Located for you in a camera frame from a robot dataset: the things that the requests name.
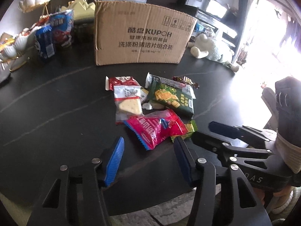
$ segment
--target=dark table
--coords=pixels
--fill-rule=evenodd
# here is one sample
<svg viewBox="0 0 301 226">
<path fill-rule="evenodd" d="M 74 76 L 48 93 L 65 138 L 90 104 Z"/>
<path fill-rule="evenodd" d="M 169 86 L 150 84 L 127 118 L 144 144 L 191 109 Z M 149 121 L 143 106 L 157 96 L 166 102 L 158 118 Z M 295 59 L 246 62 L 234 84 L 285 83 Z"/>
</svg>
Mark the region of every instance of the dark table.
<svg viewBox="0 0 301 226">
<path fill-rule="evenodd" d="M 180 64 L 95 66 L 93 45 L 74 45 L 46 65 L 32 59 L 0 88 L 1 193 L 31 206 L 49 169 L 89 161 L 116 136 L 124 137 L 125 151 L 114 184 L 104 191 L 110 215 L 148 208 L 188 191 L 169 140 L 146 151 L 132 131 L 115 125 L 113 92 L 105 91 L 105 77 L 133 76 L 143 85 L 148 72 L 166 78 L 186 75 L 199 83 L 194 119 L 202 132 L 209 133 L 210 121 L 263 128 L 271 117 L 260 86 L 243 69 L 234 75 L 217 62 L 192 57 L 189 50 Z M 219 164 L 215 154 L 187 143 Z"/>
</svg>

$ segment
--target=m&m's package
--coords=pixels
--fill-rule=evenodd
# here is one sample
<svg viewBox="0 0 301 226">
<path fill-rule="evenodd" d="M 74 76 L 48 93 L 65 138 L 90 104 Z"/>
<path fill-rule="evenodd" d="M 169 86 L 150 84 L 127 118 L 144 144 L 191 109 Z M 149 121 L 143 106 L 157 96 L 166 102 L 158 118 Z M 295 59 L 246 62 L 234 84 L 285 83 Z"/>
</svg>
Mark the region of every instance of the m&m's package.
<svg viewBox="0 0 301 226">
<path fill-rule="evenodd" d="M 73 38 L 73 10 L 54 13 L 49 15 L 49 21 L 52 27 L 53 40 L 57 47 L 65 48 L 72 44 Z"/>
</svg>

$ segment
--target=red package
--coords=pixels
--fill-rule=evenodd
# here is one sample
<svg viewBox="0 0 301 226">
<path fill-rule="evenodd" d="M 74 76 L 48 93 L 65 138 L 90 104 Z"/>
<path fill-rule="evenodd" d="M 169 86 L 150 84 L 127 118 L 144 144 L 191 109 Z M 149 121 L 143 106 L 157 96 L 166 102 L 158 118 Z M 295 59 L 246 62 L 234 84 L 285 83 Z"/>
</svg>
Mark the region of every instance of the red package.
<svg viewBox="0 0 301 226">
<path fill-rule="evenodd" d="M 171 109 L 131 118 L 124 121 L 124 124 L 134 131 L 146 150 L 154 149 L 170 136 L 184 135 L 188 132 L 184 123 Z"/>
<path fill-rule="evenodd" d="M 110 77 L 106 76 L 105 89 L 114 90 L 114 86 L 140 86 L 139 83 L 131 76 Z"/>
</svg>

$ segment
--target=white stuffed toy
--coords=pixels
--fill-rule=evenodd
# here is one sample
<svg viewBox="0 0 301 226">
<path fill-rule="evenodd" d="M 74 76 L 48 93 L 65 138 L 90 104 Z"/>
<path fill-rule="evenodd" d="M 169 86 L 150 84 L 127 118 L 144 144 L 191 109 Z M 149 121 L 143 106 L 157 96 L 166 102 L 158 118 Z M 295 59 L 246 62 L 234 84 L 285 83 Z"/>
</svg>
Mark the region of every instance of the white stuffed toy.
<svg viewBox="0 0 301 226">
<path fill-rule="evenodd" d="M 225 42 L 218 39 L 218 34 L 220 33 L 217 32 L 217 36 L 214 38 L 207 37 L 205 34 L 200 34 L 195 38 L 195 42 L 188 43 L 188 47 L 191 48 L 190 52 L 198 59 L 206 57 L 209 60 L 224 64 L 233 72 L 237 72 L 239 66 L 231 64 L 234 52 Z"/>
</svg>

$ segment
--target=candy wrapper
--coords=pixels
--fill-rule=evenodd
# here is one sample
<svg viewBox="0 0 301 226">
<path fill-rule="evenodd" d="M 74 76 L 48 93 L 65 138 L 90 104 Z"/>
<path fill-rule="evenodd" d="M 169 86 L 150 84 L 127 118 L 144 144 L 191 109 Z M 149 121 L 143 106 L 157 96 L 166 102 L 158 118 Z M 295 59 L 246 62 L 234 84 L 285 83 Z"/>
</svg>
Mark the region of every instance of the candy wrapper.
<svg viewBox="0 0 301 226">
<path fill-rule="evenodd" d="M 181 117 L 188 117 L 190 119 L 193 117 L 193 99 L 180 89 L 153 81 L 148 99 L 173 109 Z"/>
<path fill-rule="evenodd" d="M 149 88 L 154 81 L 166 84 L 166 85 L 171 86 L 173 88 L 177 88 L 177 89 L 181 90 L 183 93 L 191 96 L 193 99 L 196 99 L 195 93 L 194 93 L 194 91 L 193 91 L 193 89 L 190 85 L 187 85 L 187 84 L 184 84 L 184 83 L 181 83 L 181 82 L 176 82 L 176 81 L 166 79 L 166 78 L 163 78 L 163 77 L 159 77 L 159 76 L 154 76 L 154 75 L 151 75 L 150 73 L 148 73 L 147 76 L 146 76 L 145 88 Z"/>
<path fill-rule="evenodd" d="M 190 123 L 185 124 L 185 126 L 186 126 L 188 132 L 186 134 L 184 134 L 184 135 L 180 135 L 183 138 L 183 140 L 186 139 L 186 138 L 190 138 L 192 136 L 192 134 L 198 130 L 198 127 L 197 127 L 197 124 L 195 123 L 195 121 L 191 121 Z M 178 137 L 178 136 L 179 135 L 177 135 L 177 136 L 171 136 L 170 137 L 171 141 L 174 143 L 175 142 L 175 138 Z"/>
<path fill-rule="evenodd" d="M 195 89 L 198 89 L 199 88 L 199 84 L 198 83 L 193 83 L 191 79 L 189 79 L 188 77 L 179 77 L 179 76 L 174 76 L 173 77 L 173 80 L 176 81 L 176 82 L 181 82 L 181 83 L 184 83 L 186 85 L 190 85 L 192 87 L 195 87 Z"/>
<path fill-rule="evenodd" d="M 111 77 L 106 76 L 105 89 L 114 90 L 114 86 L 140 86 L 139 83 L 131 76 Z"/>
<path fill-rule="evenodd" d="M 135 132 L 146 150 L 154 149 L 170 136 L 184 135 L 187 128 L 173 110 L 156 111 L 124 123 Z"/>
<path fill-rule="evenodd" d="M 141 116 L 141 86 L 114 86 L 114 98 L 117 107 L 116 123 L 122 123 L 131 117 Z"/>
<path fill-rule="evenodd" d="M 146 110 L 163 110 L 165 109 L 165 106 L 162 104 L 159 104 L 155 101 L 150 100 L 148 103 L 144 103 L 142 105 L 142 109 Z"/>
</svg>

